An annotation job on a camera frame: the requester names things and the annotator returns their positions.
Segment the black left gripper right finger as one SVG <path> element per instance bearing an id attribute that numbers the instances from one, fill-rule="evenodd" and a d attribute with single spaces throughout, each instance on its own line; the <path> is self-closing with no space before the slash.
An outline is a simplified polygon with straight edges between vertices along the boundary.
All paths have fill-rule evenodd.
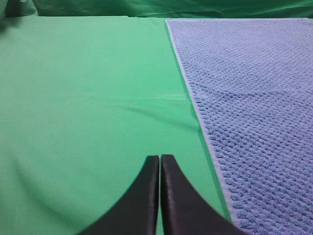
<path id="1" fill-rule="evenodd" d="M 160 203 L 166 235 L 244 235 L 188 181 L 173 155 L 161 156 Z"/>

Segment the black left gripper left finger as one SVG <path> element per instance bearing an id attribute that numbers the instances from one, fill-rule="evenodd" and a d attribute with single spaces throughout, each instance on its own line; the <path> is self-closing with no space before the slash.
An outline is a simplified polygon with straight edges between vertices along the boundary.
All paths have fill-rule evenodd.
<path id="1" fill-rule="evenodd" d="M 81 235 L 154 235 L 159 201 L 159 157 L 147 156 L 122 197 Z"/>

